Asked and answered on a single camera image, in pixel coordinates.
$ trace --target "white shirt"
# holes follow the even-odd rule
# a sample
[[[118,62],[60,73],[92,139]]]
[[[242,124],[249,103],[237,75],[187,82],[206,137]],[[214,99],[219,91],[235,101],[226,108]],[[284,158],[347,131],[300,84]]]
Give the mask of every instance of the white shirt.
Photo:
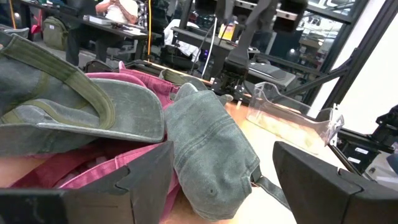
[[[173,19],[171,23],[164,29],[164,44],[165,45],[170,45],[172,46],[172,41],[173,41],[173,30],[172,27],[178,27],[180,25],[180,20],[179,19]],[[199,28],[196,24],[192,22],[188,22],[187,26],[192,26]],[[197,55],[200,54],[200,49],[194,45],[187,44],[182,41],[178,41],[178,44],[180,45],[178,49],[181,50],[183,54],[186,56],[192,55],[192,62],[196,62],[198,58],[196,59]]]
[[[119,0],[120,4],[123,6],[125,10],[132,16],[138,15],[138,4],[134,0]],[[104,0],[100,4],[108,3],[109,0]],[[124,17],[122,10],[117,5],[111,5],[108,7],[108,11],[106,13],[106,18],[122,23],[129,23],[129,21]]]

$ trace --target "clear plastic holder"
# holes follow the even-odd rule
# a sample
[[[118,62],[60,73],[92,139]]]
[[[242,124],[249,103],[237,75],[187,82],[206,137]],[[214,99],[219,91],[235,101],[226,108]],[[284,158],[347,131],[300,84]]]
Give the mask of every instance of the clear plastic holder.
[[[336,108],[315,110],[280,94],[268,82],[255,85],[246,118],[313,154],[318,154],[344,125],[344,118]]]

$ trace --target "black chair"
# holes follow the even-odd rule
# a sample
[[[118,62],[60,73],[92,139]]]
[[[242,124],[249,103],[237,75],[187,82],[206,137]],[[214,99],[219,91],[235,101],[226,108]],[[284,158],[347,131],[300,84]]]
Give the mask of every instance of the black chair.
[[[198,64],[192,62],[192,55],[187,57],[178,48],[170,45],[162,47],[160,61],[162,64],[180,71],[189,71],[192,65],[195,70],[199,67]]]

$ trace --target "wooden table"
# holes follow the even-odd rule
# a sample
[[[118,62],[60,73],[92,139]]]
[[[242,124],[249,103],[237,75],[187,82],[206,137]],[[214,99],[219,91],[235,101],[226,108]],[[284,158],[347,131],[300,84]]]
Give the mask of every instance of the wooden table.
[[[260,128],[259,126],[246,120],[248,108],[246,106],[236,107],[233,103],[226,105],[226,110],[233,117],[238,126],[242,129],[255,152],[260,158],[260,168],[264,176],[271,182],[280,187],[274,163],[272,161],[272,150],[275,141],[283,141],[276,135]],[[329,147],[321,149],[318,158],[340,168],[344,168],[340,160],[335,156]],[[189,223],[189,224],[205,224],[209,222],[193,212],[189,201],[183,192],[177,196],[172,213],[169,218],[162,224]],[[235,224],[235,223],[296,223],[292,212],[287,210],[276,199],[268,195],[262,189],[252,188],[250,194],[239,208],[237,214],[232,220],[222,220],[215,222],[217,224]]]

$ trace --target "cap brim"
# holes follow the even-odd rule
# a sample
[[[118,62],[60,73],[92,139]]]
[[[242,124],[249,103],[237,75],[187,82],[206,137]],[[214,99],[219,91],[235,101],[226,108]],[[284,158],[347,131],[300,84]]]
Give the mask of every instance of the cap brim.
[[[130,141],[155,143],[163,140],[162,105],[153,92],[142,86],[119,80],[105,78],[92,80],[105,91],[114,104],[116,120],[112,128],[103,130],[53,123],[38,123],[38,127]]]
[[[54,120],[46,123],[43,121],[51,117],[40,110],[39,115],[42,118],[38,119],[40,121],[36,124],[0,124],[2,142],[0,156],[67,152],[82,147],[98,137],[148,143],[163,141],[162,105],[153,92],[142,86],[119,80],[99,78],[93,81],[107,93],[114,104],[116,120],[112,128],[108,130],[86,128]],[[24,109],[29,116],[30,112],[35,112],[34,115],[37,115],[39,108],[29,105]]]

